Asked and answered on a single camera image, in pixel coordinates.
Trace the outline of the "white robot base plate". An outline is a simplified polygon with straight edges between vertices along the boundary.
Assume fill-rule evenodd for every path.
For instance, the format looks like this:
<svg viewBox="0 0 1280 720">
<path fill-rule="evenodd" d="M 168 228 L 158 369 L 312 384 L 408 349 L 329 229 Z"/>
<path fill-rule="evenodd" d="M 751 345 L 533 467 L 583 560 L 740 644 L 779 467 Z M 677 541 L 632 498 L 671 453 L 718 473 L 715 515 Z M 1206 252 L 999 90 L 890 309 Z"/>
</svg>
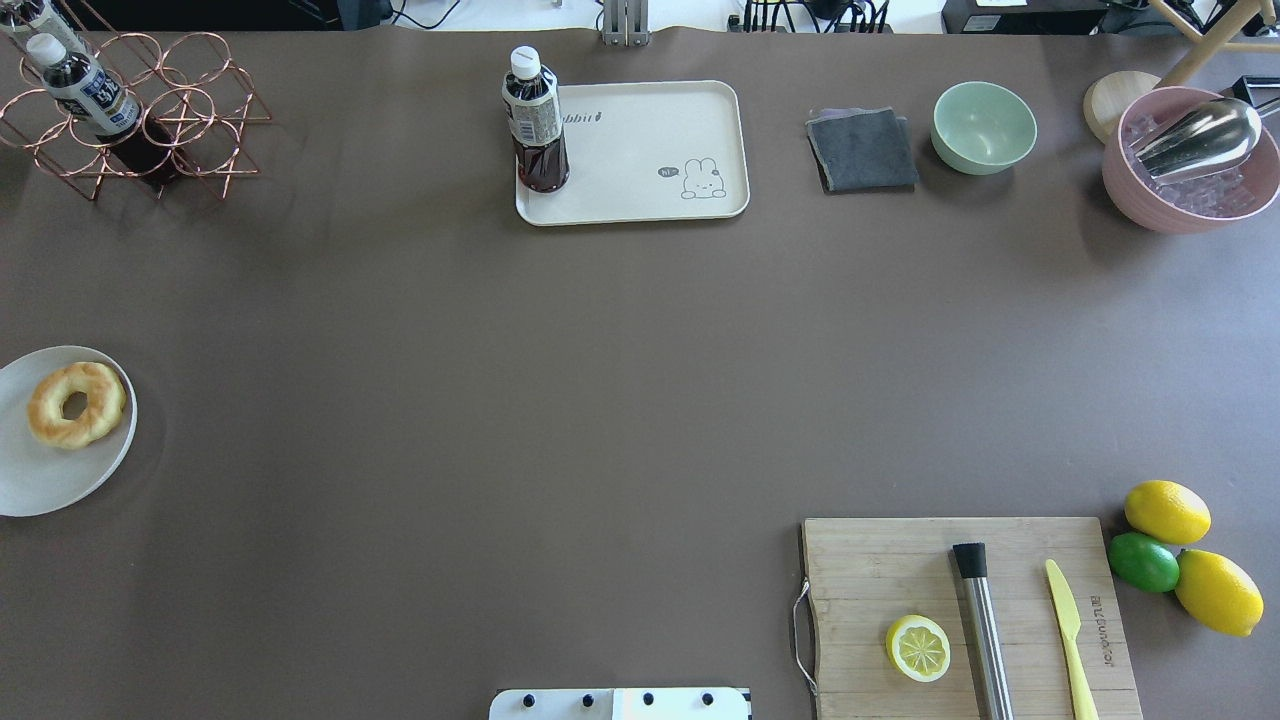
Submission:
<svg viewBox="0 0 1280 720">
<path fill-rule="evenodd" d="M 736 687 L 507 689 L 489 719 L 751 719 L 750 691 Z"/>
</svg>

